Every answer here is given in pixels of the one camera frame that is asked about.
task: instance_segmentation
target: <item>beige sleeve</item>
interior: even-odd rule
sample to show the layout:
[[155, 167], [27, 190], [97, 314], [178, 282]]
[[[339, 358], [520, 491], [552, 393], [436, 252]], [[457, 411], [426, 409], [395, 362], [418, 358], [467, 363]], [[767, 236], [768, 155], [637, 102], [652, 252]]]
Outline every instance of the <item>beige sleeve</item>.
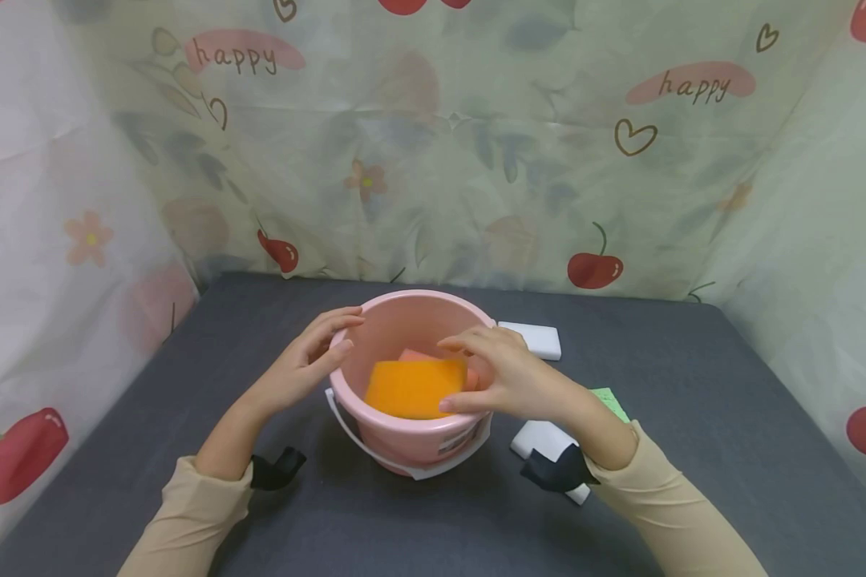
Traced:
[[195, 457], [182, 457], [164, 487], [164, 503], [132, 549], [118, 577], [205, 577], [215, 549], [250, 502], [253, 464], [239, 481], [196, 472]]
[[638, 437], [632, 462], [607, 471], [587, 459], [601, 482], [591, 488], [638, 529], [665, 575], [766, 575], [734, 527], [670, 464], [638, 421], [632, 427]]

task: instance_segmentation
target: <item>bucket label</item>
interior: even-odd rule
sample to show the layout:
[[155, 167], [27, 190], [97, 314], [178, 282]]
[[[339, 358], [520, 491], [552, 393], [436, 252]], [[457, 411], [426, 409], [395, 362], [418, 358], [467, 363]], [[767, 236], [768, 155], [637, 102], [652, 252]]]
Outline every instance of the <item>bucket label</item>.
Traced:
[[447, 452], [455, 449], [458, 445], [461, 445], [465, 442], [465, 439], [469, 437], [474, 437], [478, 430], [481, 429], [481, 421], [478, 421], [475, 426], [469, 427], [464, 431], [460, 431], [451, 437], [446, 437], [439, 445], [439, 453], [438, 454], [446, 454]]

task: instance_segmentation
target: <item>gray table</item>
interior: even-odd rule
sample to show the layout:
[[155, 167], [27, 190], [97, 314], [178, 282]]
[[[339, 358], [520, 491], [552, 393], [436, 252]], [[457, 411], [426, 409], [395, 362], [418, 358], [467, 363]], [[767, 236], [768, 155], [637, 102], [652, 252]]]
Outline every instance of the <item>gray table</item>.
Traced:
[[[319, 311], [386, 284], [222, 278], [0, 546], [0, 577], [115, 575], [160, 505], [173, 462]], [[498, 320], [558, 327], [562, 372], [614, 390], [772, 575], [866, 576], [866, 492], [718, 309], [444, 288]], [[258, 493], [214, 575], [659, 575], [627, 523], [518, 475], [520, 422], [450, 473], [416, 482], [374, 464], [322, 391], [276, 417], [257, 452], [310, 457]]]

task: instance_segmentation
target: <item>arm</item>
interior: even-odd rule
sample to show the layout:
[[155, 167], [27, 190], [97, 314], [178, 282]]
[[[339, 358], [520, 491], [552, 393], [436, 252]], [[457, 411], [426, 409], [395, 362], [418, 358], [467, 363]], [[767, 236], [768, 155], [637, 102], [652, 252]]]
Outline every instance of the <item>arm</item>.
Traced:
[[496, 377], [486, 390], [444, 399], [441, 411], [500, 411], [564, 426], [601, 481], [593, 491], [638, 529], [666, 575], [766, 574], [741, 536], [636, 421], [622, 423], [596, 395], [533, 357], [520, 335], [470, 329], [439, 345], [483, 358]]
[[337, 330], [362, 323], [360, 308], [322, 314], [223, 415], [196, 457], [182, 457], [164, 503], [132, 549], [119, 577], [204, 577], [215, 550], [247, 515], [250, 457], [263, 425], [294, 405], [346, 358], [352, 341], [330, 351]]

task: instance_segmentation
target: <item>pink bucket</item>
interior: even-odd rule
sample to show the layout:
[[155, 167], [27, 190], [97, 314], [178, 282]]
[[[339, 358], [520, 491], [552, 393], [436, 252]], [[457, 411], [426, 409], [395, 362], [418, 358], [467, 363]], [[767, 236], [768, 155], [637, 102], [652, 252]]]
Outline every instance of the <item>pink bucket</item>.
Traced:
[[[450, 357], [437, 342], [474, 326], [493, 327], [494, 321], [477, 306], [438, 291], [397, 291], [373, 298], [362, 305], [366, 322], [343, 329], [330, 342], [343, 339], [355, 347], [340, 369], [330, 373], [326, 391], [330, 408], [353, 441], [374, 460], [391, 471], [431, 478], [467, 459], [487, 441], [490, 414], [453, 414], [431, 420], [391, 417], [362, 401], [374, 364], [397, 360], [404, 349], [432, 357]], [[478, 387], [493, 379], [490, 367], [480, 359], [468, 360], [480, 376]], [[336, 402], [352, 414], [361, 439], [343, 421]]]

